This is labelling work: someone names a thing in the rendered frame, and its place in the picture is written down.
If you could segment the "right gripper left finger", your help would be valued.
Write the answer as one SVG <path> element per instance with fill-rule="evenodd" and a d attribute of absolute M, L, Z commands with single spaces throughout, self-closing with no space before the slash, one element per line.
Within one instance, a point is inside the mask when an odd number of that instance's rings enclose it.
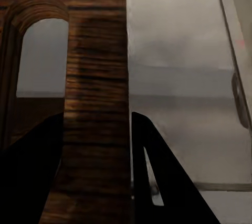
<path fill-rule="evenodd" d="M 0 224 L 39 224 L 60 165 L 64 113 L 0 154 Z"/>

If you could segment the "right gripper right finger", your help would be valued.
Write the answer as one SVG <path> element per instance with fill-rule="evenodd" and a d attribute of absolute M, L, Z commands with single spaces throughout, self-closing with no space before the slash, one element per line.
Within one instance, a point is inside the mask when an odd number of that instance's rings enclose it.
<path fill-rule="evenodd" d="M 132 112 L 135 224 L 221 224 L 152 121 Z M 152 203 L 146 148 L 164 206 Z"/>

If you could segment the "cutting board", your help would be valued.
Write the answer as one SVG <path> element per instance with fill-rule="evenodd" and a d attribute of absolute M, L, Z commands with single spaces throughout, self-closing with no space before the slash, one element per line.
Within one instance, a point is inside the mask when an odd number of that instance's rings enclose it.
<path fill-rule="evenodd" d="M 132 224 L 126 0 L 0 0 L 0 154 L 10 147 L 23 36 L 69 22 L 60 165 L 39 224 Z"/>

